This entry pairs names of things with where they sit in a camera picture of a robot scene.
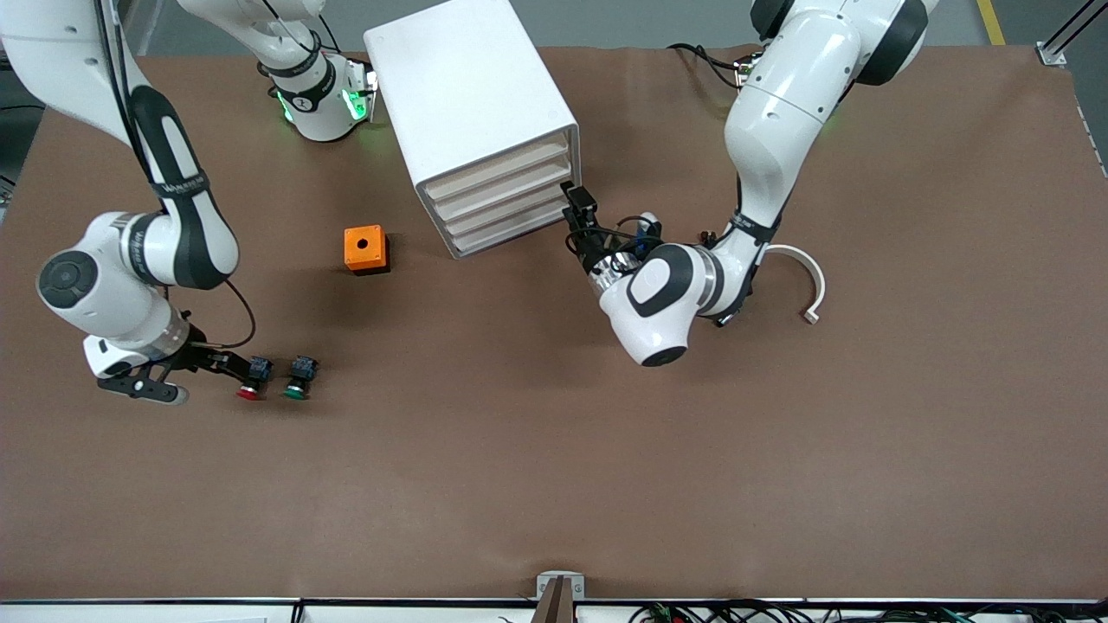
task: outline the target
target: brown tabletop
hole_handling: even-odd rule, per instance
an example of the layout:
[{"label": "brown tabletop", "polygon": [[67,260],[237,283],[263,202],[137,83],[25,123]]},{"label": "brown tabletop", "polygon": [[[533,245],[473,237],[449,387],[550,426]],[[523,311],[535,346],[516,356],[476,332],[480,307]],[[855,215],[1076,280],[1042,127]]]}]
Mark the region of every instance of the brown tabletop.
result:
[{"label": "brown tabletop", "polygon": [[[721,228],[733,93],[673,51],[548,49],[605,222]],[[95,388],[34,292],[94,215],[155,207],[127,149],[49,113],[0,227],[0,595],[1097,598],[1108,586],[1108,183],[1027,48],[926,48],[820,136],[725,329],[640,369],[555,225],[464,261],[387,125],[300,139],[250,58],[142,59],[242,245],[243,355],[322,362],[250,404]],[[394,236],[389,275],[343,227]],[[176,288],[209,338],[226,288]]]}]

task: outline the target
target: white curved handle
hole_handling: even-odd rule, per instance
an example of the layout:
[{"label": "white curved handle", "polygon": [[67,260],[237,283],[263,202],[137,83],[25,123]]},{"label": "white curved handle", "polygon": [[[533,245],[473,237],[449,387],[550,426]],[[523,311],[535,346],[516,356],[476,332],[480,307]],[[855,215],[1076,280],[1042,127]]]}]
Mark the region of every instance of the white curved handle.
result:
[{"label": "white curved handle", "polygon": [[828,287],[828,282],[823,277],[823,269],[820,268],[819,263],[802,249],[789,245],[769,245],[766,247],[766,253],[780,253],[781,255],[788,255],[803,265],[804,268],[808,268],[808,273],[812,276],[812,283],[815,284],[815,298],[812,300],[812,304],[808,306],[808,309],[804,310],[804,319],[811,325],[818,323],[820,316],[815,313],[815,310],[819,309],[820,304],[823,303],[823,295],[827,293]]}]

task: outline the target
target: green indicator light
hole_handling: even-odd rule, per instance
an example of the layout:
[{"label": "green indicator light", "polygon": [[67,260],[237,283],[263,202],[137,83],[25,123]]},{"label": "green indicator light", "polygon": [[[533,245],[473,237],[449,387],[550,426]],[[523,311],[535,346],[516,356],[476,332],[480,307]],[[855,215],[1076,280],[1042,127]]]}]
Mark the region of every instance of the green indicator light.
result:
[{"label": "green indicator light", "polygon": [[366,106],[360,103],[361,98],[358,93],[351,93],[346,89],[342,90],[342,101],[346,102],[347,108],[350,109],[350,116],[355,121],[361,121],[366,116]]},{"label": "green indicator light", "polygon": [[280,108],[285,110],[285,119],[289,123],[293,123],[293,113],[288,112],[288,104],[285,103],[285,98],[281,96],[280,91],[277,92],[277,101],[280,102]]}]

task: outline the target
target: orange box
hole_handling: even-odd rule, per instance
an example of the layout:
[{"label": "orange box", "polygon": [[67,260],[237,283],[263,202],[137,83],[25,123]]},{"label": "orange box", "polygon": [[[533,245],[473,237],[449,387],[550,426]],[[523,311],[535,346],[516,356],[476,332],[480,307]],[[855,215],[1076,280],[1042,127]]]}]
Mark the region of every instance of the orange box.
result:
[{"label": "orange box", "polygon": [[342,252],[347,268],[355,275],[386,273],[389,269],[389,239],[380,225],[346,229]]}]

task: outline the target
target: white box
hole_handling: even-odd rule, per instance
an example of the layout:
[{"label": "white box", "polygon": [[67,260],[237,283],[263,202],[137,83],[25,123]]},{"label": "white box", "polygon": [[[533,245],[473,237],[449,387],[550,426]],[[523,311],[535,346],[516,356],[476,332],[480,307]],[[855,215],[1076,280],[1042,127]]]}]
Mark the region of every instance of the white box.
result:
[{"label": "white box", "polygon": [[562,218],[577,122],[507,0],[450,0],[367,30],[408,173],[454,257]]}]

